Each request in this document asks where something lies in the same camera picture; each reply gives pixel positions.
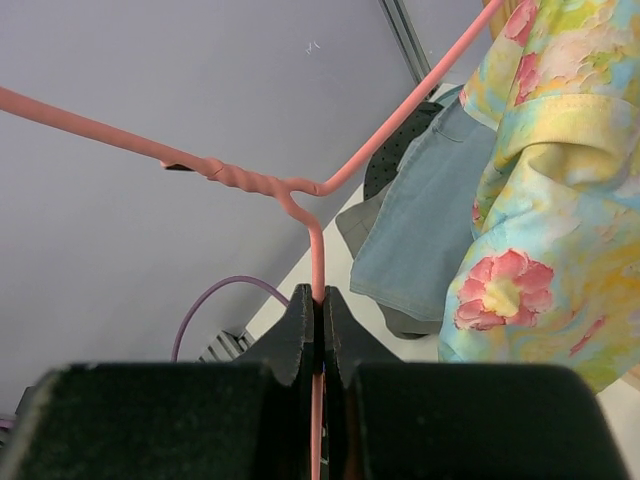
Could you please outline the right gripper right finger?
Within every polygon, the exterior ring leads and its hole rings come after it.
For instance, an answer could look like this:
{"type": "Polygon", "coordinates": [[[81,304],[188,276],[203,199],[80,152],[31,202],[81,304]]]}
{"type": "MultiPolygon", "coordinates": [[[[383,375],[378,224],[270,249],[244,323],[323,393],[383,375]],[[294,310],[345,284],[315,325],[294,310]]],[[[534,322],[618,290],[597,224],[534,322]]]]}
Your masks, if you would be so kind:
{"type": "Polygon", "coordinates": [[[328,288],[332,479],[625,479],[595,396],[545,364],[404,362],[328,288]]]}

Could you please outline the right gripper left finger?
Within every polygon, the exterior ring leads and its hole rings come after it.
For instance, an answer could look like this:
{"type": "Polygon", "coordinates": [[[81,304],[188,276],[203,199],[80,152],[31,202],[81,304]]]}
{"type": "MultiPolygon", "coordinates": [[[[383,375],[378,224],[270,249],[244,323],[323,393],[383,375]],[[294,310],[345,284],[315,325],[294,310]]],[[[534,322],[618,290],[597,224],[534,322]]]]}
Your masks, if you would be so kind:
{"type": "Polygon", "coordinates": [[[230,362],[76,363],[31,388],[5,479],[307,479],[314,303],[230,362]]]}

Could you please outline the light blue denim skirt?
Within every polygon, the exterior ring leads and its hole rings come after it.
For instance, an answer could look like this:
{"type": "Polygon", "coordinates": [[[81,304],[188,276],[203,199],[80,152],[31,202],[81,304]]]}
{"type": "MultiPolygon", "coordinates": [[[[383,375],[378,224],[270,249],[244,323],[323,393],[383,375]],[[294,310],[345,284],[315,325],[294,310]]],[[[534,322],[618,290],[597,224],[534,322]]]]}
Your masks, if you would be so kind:
{"type": "Polygon", "coordinates": [[[446,264],[449,285],[473,241],[472,203],[494,143],[494,131],[453,100],[411,142],[385,191],[391,218],[406,222],[396,231],[413,239],[413,255],[446,264]]]}

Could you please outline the grey skirt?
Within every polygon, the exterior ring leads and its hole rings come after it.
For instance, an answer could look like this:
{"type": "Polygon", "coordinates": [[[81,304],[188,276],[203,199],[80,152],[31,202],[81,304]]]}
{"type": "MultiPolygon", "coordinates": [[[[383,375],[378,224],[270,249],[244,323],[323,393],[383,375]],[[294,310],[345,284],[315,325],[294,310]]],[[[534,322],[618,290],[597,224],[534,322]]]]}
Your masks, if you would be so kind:
{"type": "Polygon", "coordinates": [[[413,239],[396,231],[406,222],[391,218],[385,196],[381,191],[335,219],[354,260],[349,288],[377,303],[392,335],[402,339],[436,335],[452,274],[445,263],[412,254],[413,239]]]}

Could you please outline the floral pastel skirt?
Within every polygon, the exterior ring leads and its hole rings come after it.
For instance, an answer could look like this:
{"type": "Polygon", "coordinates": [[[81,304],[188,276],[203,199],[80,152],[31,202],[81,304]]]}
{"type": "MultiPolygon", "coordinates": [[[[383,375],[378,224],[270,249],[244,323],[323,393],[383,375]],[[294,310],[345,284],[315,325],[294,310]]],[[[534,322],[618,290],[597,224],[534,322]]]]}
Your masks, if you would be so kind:
{"type": "Polygon", "coordinates": [[[460,102],[496,140],[438,355],[602,391],[639,361],[638,3],[520,3],[460,102]]]}

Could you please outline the pink wire hanger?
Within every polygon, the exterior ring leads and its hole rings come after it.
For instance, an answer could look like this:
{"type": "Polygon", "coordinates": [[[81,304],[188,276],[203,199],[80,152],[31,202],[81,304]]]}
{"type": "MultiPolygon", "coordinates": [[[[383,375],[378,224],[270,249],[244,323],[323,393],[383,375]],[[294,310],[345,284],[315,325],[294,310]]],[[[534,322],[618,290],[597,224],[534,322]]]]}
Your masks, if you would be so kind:
{"type": "Polygon", "coordinates": [[[322,227],[312,213],[295,202],[294,194],[299,192],[316,197],[325,197],[344,185],[432,91],[500,7],[500,3],[496,1],[487,4],[440,62],[384,124],[330,179],[320,183],[303,178],[280,179],[248,171],[215,158],[197,157],[133,133],[48,105],[11,90],[6,89],[1,93],[1,107],[10,114],[154,158],[168,168],[182,166],[225,186],[237,188],[247,193],[258,193],[271,197],[281,205],[282,209],[290,217],[306,226],[310,238],[312,277],[310,282],[305,285],[310,287],[314,303],[314,360],[310,381],[311,475],[307,479],[317,479],[321,475],[321,440],[324,424],[323,403],[325,400],[323,304],[328,287],[325,284],[325,245],[322,227]]]}

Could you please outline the dark dotted skirt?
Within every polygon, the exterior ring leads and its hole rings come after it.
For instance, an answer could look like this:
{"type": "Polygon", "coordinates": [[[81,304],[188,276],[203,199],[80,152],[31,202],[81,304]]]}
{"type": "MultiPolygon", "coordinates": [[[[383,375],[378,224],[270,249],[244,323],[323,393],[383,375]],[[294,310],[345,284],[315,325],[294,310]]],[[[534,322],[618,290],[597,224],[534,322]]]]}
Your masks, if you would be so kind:
{"type": "Polygon", "coordinates": [[[424,133],[443,109],[439,103],[423,101],[373,154],[367,165],[363,199],[376,196],[391,183],[399,163],[411,142],[424,133]]]}

